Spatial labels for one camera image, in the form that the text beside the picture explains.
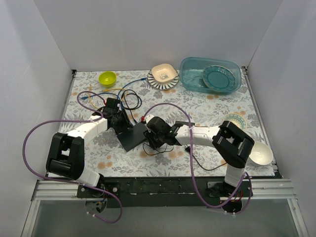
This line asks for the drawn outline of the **black network switch box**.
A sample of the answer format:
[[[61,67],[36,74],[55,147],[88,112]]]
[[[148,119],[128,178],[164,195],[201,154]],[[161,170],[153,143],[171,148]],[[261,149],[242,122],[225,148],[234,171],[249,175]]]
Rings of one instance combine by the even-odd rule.
[[[132,128],[129,128],[127,131],[117,135],[118,140],[120,141],[123,149],[126,152],[134,149],[144,141],[146,138],[144,132],[147,130],[146,126],[143,123],[138,123]]]

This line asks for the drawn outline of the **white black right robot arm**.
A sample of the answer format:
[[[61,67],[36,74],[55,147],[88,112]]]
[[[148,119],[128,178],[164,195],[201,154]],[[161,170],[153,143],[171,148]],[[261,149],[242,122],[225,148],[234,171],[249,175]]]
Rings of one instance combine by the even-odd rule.
[[[152,149],[164,144],[170,146],[213,147],[227,163],[223,189],[229,196],[241,191],[240,180],[254,146],[254,140],[234,123],[224,121],[219,127],[189,126],[176,123],[170,126],[160,117],[148,115],[142,118],[147,130],[144,136]]]

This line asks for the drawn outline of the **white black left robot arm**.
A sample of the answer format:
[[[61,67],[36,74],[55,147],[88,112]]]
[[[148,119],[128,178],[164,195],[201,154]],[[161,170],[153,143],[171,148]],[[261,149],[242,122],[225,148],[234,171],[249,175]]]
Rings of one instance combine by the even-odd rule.
[[[125,109],[120,107],[120,100],[108,98],[105,106],[92,114],[89,122],[53,135],[46,171],[86,184],[93,197],[101,197],[105,185],[99,181],[100,174],[85,164],[85,146],[108,129],[112,128],[119,135],[132,127]]]

